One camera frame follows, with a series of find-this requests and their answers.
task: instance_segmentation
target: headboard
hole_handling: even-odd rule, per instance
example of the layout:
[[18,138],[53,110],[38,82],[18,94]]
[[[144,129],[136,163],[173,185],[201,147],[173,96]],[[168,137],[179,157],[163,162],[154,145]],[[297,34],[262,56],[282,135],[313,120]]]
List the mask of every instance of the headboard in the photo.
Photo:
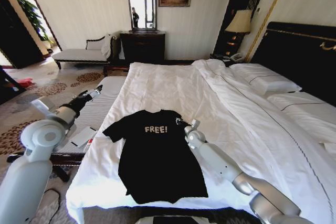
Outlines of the headboard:
[[251,63],[336,106],[336,27],[270,22]]

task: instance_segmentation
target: wooden dresser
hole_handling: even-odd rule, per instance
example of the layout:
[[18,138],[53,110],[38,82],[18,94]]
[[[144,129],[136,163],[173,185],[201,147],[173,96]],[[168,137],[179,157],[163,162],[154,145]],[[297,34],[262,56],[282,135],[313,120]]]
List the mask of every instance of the wooden dresser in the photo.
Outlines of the wooden dresser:
[[125,60],[161,64],[164,60],[165,32],[124,31],[120,33]]

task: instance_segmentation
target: wall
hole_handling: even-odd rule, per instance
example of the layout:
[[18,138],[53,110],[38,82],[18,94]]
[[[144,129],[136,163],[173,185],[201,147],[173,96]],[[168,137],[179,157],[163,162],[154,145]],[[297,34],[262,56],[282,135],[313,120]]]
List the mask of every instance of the wall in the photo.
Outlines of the wall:
[[4,54],[0,50],[0,66],[12,66],[12,64],[7,60]]
[[21,19],[22,23],[27,28],[29,34],[33,38],[34,42],[36,43],[37,47],[40,49],[40,51],[42,52],[42,54],[43,55],[48,54],[48,51],[47,51],[45,45],[42,43],[42,41],[38,37],[36,31],[34,30],[33,26],[31,25],[29,19],[27,18],[26,14],[22,10],[22,8],[19,5],[19,3],[17,2],[17,0],[8,0],[8,1],[10,2],[10,4],[12,5],[12,7],[14,8],[14,10],[16,11],[16,13],[19,16],[19,18]]
[[[128,0],[37,0],[62,49],[84,48],[89,38],[131,29]],[[191,0],[190,7],[160,7],[167,59],[208,58],[228,0]]]
[[270,21],[336,26],[336,0],[278,0],[255,46],[252,47],[273,1],[260,0],[258,5],[260,13],[254,15],[251,21],[251,33],[245,36],[240,52],[246,54],[250,50],[250,56],[253,56]]

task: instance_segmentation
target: white bedsheet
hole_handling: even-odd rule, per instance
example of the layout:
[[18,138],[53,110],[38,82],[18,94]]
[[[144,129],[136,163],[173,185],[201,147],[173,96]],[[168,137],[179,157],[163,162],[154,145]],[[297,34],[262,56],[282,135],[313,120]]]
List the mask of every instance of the white bedsheet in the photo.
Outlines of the white bedsheet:
[[[137,206],[118,176],[123,141],[102,134],[113,122],[139,110],[174,110],[186,121],[198,119],[209,142],[217,144],[248,174],[263,178],[292,199],[302,216],[333,223],[336,163],[300,127],[274,105],[234,78],[217,60],[191,66],[133,63],[126,81],[86,153],[69,187],[69,214],[84,223],[83,207]],[[209,198],[183,198],[174,204],[142,206],[250,211],[250,197],[239,193],[194,153],[201,165]]]

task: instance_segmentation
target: mirror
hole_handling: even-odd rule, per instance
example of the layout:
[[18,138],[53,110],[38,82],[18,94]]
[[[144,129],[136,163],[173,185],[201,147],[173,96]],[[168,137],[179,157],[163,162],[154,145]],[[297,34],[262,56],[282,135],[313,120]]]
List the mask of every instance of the mirror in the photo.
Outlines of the mirror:
[[128,0],[132,30],[156,30],[156,0]]

